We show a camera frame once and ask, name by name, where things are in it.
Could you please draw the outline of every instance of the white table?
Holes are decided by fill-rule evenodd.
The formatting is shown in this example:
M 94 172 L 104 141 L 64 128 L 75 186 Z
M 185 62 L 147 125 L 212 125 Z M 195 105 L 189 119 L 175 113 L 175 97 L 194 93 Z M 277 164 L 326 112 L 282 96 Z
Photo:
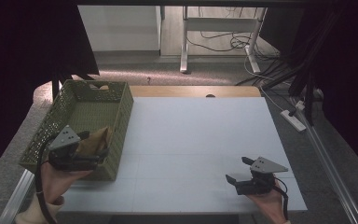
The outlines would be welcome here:
M 288 210 L 307 210 L 264 98 L 134 97 L 117 180 L 77 181 L 62 211 L 252 213 L 225 178 L 251 178 L 243 156 L 288 167 L 277 174 L 289 188 Z

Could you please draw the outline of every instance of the green plastic basket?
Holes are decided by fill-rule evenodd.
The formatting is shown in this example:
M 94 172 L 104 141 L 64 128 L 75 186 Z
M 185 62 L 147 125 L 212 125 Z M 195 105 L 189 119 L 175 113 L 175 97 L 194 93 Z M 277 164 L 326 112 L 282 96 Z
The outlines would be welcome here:
M 84 179 L 115 180 L 130 120 L 133 99 L 126 82 L 67 80 L 40 124 L 20 165 L 34 173 L 40 148 L 65 125 L 76 133 L 91 133 L 109 126 L 109 154 Z

